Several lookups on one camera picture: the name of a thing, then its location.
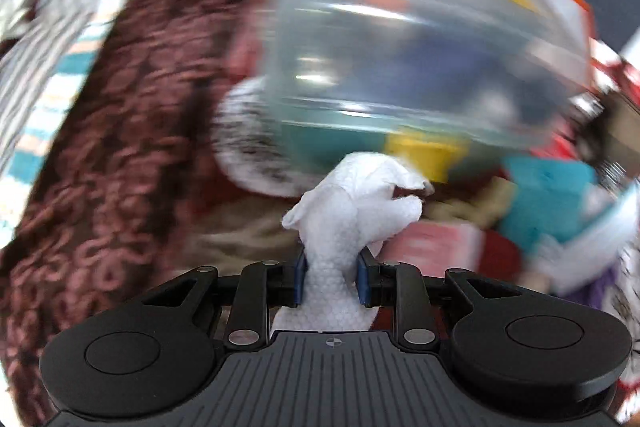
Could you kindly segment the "white fluffy cloth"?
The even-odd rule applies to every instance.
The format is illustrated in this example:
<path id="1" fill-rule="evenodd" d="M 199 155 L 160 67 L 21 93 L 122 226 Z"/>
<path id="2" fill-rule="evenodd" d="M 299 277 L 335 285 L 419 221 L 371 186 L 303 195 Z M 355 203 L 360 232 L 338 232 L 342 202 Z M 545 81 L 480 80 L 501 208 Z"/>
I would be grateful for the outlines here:
<path id="1" fill-rule="evenodd" d="M 282 307 L 276 331 L 360 332 L 378 310 L 363 306 L 356 288 L 360 251 L 397 235 L 422 215 L 416 192 L 433 185 L 419 171 L 380 153 L 351 153 L 282 219 L 298 232 L 308 270 L 302 303 Z"/>

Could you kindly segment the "pink white cotton pad pack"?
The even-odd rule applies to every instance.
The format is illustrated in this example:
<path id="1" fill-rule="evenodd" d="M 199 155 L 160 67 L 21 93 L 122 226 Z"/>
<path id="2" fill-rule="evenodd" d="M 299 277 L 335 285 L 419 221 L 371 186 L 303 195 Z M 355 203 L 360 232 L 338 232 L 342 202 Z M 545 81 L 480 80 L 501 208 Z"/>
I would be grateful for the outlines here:
<path id="1" fill-rule="evenodd" d="M 484 232 L 471 223 L 424 220 L 389 239 L 378 260 L 408 263 L 427 277 L 443 277 L 451 268 L 476 269 L 483 248 Z"/>

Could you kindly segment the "red embroidered towel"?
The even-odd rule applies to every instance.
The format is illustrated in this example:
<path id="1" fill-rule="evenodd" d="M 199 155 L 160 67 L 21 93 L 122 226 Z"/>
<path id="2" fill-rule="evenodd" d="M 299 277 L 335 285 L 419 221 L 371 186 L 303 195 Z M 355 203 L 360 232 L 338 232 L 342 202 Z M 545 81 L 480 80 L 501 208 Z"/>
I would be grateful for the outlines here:
<path id="1" fill-rule="evenodd" d="M 491 279 L 514 283 L 521 273 L 520 248 L 495 230 L 484 232 L 484 246 L 475 272 Z"/>

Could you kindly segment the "beige crumpled cloth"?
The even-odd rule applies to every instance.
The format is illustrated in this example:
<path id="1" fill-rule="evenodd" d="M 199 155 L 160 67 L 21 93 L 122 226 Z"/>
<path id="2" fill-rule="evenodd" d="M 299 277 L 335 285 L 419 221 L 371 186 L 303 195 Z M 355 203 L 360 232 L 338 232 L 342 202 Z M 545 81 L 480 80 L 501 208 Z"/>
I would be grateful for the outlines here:
<path id="1" fill-rule="evenodd" d="M 488 230 L 506 217 L 515 192 L 516 185 L 511 181 L 492 178 L 468 200 L 450 198 L 443 202 L 430 202 L 424 209 L 424 217 L 440 222 L 469 222 L 481 230 Z"/>

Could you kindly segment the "yellow box latch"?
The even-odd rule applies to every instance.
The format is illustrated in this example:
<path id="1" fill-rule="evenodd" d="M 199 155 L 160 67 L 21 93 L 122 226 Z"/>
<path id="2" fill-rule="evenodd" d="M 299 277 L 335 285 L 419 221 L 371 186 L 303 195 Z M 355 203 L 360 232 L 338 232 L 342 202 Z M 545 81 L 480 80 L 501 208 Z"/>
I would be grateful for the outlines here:
<path id="1" fill-rule="evenodd" d="M 386 138 L 384 152 L 413 165 L 431 182 L 447 183 L 450 169 L 468 148 L 468 143 L 444 136 L 402 132 Z"/>

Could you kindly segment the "red patterned plush blanket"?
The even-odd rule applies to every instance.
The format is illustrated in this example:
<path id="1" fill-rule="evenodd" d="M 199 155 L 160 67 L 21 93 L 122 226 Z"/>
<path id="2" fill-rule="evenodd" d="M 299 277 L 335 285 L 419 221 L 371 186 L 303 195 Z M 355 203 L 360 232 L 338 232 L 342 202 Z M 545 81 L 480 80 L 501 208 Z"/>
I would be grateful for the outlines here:
<path id="1" fill-rule="evenodd" d="M 434 348 L 273 321 L 266 347 L 224 345 L 223 277 L 168 268 L 230 192 L 209 129 L 254 1 L 129 0 L 116 20 L 2 256 L 26 424 L 611 425 L 624 324 L 462 269 L 423 277 Z"/>

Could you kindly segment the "purple cloth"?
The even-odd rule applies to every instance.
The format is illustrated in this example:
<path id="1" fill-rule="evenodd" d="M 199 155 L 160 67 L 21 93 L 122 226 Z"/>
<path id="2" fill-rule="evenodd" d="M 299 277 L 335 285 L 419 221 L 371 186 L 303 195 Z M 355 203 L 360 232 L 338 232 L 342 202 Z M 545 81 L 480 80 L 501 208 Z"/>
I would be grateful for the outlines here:
<path id="1" fill-rule="evenodd" d="M 596 279 L 564 295 L 563 299 L 571 303 L 579 303 L 590 308 L 601 309 L 608 288 L 616 283 L 618 272 L 620 272 L 618 265 L 611 265 Z"/>

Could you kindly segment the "clear plastic storage box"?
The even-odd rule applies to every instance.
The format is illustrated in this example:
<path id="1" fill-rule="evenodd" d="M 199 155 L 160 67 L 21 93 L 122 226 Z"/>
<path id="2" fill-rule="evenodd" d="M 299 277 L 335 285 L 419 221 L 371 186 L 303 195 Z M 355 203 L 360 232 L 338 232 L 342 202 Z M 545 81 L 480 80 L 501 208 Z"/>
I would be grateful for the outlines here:
<path id="1" fill-rule="evenodd" d="M 468 143 L 464 178 L 541 146 L 589 82 L 551 0 L 271 0 L 260 71 L 280 149 L 311 172 L 390 134 Z"/>

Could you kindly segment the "brown plaid cosmetic bag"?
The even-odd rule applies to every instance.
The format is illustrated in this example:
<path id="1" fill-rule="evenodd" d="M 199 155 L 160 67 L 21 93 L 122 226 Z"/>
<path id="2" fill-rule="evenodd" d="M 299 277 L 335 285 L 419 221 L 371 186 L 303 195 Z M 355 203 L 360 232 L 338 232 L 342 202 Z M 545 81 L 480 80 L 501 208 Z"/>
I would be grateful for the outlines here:
<path id="1" fill-rule="evenodd" d="M 596 116 L 577 128 L 580 158 L 597 170 L 617 166 L 629 178 L 639 176 L 639 107 L 610 91 L 599 98 L 597 109 Z"/>

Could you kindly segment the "striped grey white fabric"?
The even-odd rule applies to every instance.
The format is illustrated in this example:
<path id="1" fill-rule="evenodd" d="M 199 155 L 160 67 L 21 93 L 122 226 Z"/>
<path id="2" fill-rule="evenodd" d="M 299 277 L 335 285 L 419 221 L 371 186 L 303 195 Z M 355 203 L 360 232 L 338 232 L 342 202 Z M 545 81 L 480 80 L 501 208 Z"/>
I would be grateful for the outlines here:
<path id="1" fill-rule="evenodd" d="M 53 140 L 127 0 L 38 0 L 1 61 L 1 242 L 9 243 Z"/>

